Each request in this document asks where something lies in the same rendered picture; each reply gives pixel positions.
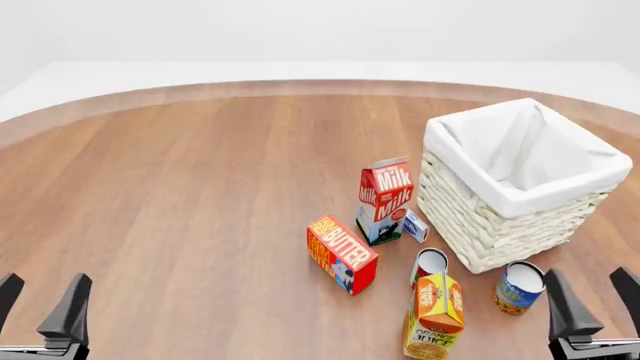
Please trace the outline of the small blue and white box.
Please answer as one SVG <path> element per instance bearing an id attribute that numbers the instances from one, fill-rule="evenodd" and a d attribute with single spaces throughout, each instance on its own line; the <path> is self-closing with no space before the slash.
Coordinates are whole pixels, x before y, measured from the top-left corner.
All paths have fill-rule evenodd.
<path id="1" fill-rule="evenodd" d="M 403 229 L 418 243 L 424 243 L 430 231 L 429 225 L 410 209 L 405 215 Z"/>

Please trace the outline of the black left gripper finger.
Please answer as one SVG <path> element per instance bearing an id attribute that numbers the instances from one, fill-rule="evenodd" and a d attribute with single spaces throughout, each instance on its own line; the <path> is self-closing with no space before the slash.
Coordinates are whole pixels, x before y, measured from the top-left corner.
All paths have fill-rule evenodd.
<path id="1" fill-rule="evenodd" d="M 92 284 L 85 273 L 72 278 L 58 304 L 37 328 L 46 346 L 89 345 L 87 315 Z"/>
<path id="2" fill-rule="evenodd" d="M 23 290 L 25 281 L 15 273 L 9 273 L 0 280 L 0 330 Z"/>

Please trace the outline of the white woven basket with liner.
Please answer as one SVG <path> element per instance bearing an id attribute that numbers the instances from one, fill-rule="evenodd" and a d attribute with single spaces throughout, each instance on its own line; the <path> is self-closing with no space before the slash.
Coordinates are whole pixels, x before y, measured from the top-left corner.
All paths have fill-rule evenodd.
<path id="1" fill-rule="evenodd" d="M 530 98 L 430 119 L 418 208 L 473 274 L 567 242 L 631 158 Z"/>

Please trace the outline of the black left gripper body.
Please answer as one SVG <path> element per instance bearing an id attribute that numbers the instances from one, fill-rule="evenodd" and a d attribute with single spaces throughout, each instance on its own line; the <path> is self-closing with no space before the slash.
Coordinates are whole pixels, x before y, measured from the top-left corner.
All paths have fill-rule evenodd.
<path id="1" fill-rule="evenodd" d="M 43 345 L 2 345 L 0 360 L 87 360 L 89 338 L 45 338 Z"/>

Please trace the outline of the red butter box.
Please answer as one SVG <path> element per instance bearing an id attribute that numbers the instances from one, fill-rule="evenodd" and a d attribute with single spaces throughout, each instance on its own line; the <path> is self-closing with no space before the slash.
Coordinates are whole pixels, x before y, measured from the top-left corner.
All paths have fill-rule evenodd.
<path id="1" fill-rule="evenodd" d="M 376 277 L 378 254 L 334 215 L 324 215 L 307 227 L 307 248 L 310 257 L 351 296 Z"/>

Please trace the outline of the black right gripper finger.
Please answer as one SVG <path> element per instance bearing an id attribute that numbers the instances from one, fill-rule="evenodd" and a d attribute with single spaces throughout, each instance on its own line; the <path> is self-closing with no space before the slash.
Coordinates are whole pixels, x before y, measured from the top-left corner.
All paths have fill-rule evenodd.
<path id="1" fill-rule="evenodd" d="M 549 302 L 549 341 L 559 338 L 592 336 L 604 329 L 574 293 L 571 284 L 556 268 L 544 275 Z"/>
<path id="2" fill-rule="evenodd" d="M 632 319 L 640 319 L 640 277 L 625 267 L 619 267 L 610 280 Z"/>

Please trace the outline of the red and white milk carton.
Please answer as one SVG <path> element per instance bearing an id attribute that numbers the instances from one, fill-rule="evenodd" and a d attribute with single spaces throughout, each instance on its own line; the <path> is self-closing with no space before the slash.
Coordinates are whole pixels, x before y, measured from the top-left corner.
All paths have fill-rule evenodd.
<path id="1" fill-rule="evenodd" d="M 356 224 L 368 245 L 398 239 L 414 191 L 406 156 L 361 170 Z"/>

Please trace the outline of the orange juice carton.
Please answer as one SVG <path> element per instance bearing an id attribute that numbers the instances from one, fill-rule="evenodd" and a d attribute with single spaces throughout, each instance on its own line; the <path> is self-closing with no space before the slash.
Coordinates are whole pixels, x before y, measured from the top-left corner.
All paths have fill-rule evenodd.
<path id="1" fill-rule="evenodd" d="M 418 278 L 404 318 L 403 354 L 445 360 L 464 329 L 462 288 L 443 272 Z"/>

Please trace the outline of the blue and yellow soup tin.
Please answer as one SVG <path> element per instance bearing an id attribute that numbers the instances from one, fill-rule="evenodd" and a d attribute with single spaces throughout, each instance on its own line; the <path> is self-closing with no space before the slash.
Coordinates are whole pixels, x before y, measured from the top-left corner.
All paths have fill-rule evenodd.
<path id="1" fill-rule="evenodd" d="M 524 314 L 545 290 L 544 272 L 532 263 L 509 263 L 496 284 L 494 302 L 507 314 Z"/>

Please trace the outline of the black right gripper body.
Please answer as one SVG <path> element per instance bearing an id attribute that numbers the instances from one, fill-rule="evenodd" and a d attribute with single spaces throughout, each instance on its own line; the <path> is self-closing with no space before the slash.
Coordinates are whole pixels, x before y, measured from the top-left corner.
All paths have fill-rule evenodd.
<path id="1" fill-rule="evenodd" d="M 549 337 L 554 360 L 640 360 L 640 338 Z"/>

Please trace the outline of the red and white tin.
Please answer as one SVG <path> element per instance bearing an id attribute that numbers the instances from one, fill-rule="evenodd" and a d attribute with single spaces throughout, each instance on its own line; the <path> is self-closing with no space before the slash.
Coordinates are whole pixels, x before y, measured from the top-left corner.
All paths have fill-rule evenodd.
<path id="1" fill-rule="evenodd" d="M 409 284 L 414 287 L 419 278 L 440 272 L 448 273 L 448 257 L 438 248 L 424 248 L 417 254 Z"/>

